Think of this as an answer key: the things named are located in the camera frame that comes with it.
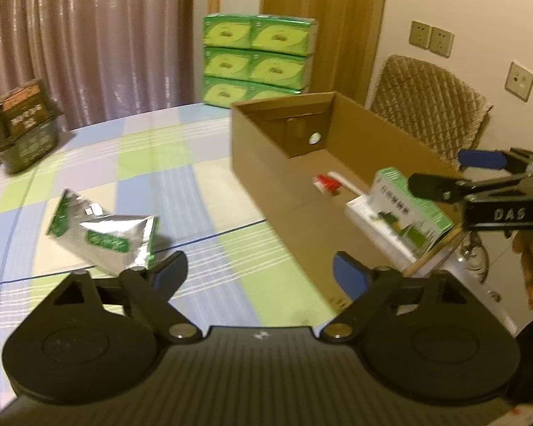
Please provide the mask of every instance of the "table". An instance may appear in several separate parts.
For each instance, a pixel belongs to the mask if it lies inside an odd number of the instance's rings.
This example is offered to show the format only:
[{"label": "table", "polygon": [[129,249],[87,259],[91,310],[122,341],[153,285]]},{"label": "table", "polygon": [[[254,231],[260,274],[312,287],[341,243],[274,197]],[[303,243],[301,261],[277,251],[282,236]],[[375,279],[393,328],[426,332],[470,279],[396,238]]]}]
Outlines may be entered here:
[{"label": "table", "polygon": [[[160,216],[157,258],[182,249],[190,263],[171,302],[204,332],[334,317],[232,173],[229,115],[193,104],[112,120],[62,136],[20,175],[0,168],[0,354],[68,271],[90,266],[45,236],[65,188],[114,213]],[[13,398],[0,363],[0,409]]]}]

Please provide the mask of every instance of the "electrical outlet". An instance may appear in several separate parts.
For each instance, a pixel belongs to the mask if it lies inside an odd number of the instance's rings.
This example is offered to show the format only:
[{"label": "electrical outlet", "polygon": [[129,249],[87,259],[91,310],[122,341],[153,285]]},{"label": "electrical outlet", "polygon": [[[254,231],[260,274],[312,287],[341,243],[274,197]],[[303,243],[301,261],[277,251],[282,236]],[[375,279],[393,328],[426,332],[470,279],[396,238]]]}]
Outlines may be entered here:
[{"label": "electrical outlet", "polygon": [[452,44],[454,43],[454,34],[449,31],[444,31],[438,27],[432,28],[432,34],[430,35],[430,50],[433,53],[440,54],[441,56],[450,57],[452,52]]},{"label": "electrical outlet", "polygon": [[512,62],[507,74],[505,89],[527,102],[533,88],[533,73]]},{"label": "electrical outlet", "polygon": [[413,21],[410,28],[409,43],[417,47],[428,49],[430,43],[430,25]]}]

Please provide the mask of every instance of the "green tissue package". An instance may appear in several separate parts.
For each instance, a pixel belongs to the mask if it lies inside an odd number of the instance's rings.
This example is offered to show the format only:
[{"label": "green tissue package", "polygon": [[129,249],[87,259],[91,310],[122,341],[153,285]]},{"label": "green tissue package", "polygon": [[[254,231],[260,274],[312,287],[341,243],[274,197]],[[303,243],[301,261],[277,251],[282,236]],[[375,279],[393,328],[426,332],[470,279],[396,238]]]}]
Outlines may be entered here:
[{"label": "green tissue package", "polygon": [[228,78],[203,78],[203,102],[218,107],[231,107],[233,102],[245,101],[250,90],[249,82]]},{"label": "green tissue package", "polygon": [[316,19],[260,15],[252,18],[251,47],[262,51],[309,56],[314,52]]},{"label": "green tissue package", "polygon": [[453,226],[436,204],[410,193],[407,178],[396,168],[376,172],[368,202],[417,258],[430,250]]},{"label": "green tissue package", "polygon": [[311,58],[255,51],[249,79],[289,89],[304,89],[310,84]]},{"label": "green tissue package", "polygon": [[281,98],[283,96],[292,96],[301,93],[299,89],[279,88],[270,84],[249,82],[249,85],[248,101],[254,99]]},{"label": "green tissue package", "polygon": [[248,80],[253,51],[229,48],[203,50],[203,75]]},{"label": "green tissue package", "polygon": [[211,14],[203,20],[203,44],[207,47],[250,48],[252,17]]}]

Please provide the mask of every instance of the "pink curtain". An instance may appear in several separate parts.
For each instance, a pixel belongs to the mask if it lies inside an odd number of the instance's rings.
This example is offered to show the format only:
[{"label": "pink curtain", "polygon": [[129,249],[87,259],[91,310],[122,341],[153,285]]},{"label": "pink curtain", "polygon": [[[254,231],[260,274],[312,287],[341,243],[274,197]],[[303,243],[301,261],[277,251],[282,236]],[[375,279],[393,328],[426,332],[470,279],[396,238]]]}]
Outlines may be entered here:
[{"label": "pink curtain", "polygon": [[0,0],[0,94],[46,80],[69,129],[193,102],[192,0]]}]

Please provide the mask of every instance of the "brown package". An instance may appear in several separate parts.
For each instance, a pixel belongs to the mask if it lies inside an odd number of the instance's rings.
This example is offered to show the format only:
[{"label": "brown package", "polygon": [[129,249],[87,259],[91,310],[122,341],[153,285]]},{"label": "brown package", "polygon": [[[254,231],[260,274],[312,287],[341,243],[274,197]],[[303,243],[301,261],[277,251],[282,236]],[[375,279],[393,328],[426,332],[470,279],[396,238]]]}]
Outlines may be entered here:
[{"label": "brown package", "polygon": [[[316,133],[320,140],[312,144]],[[333,277],[337,251],[347,251],[369,267],[392,263],[345,214],[345,203],[355,195],[345,189],[334,197],[322,194],[313,177],[337,171],[367,192],[375,172],[389,166],[405,176],[461,177],[416,139],[337,92],[234,104],[232,165],[290,253],[337,311],[350,303]],[[459,223],[454,207],[440,207]],[[458,232],[453,228],[404,274],[412,275]]]}]

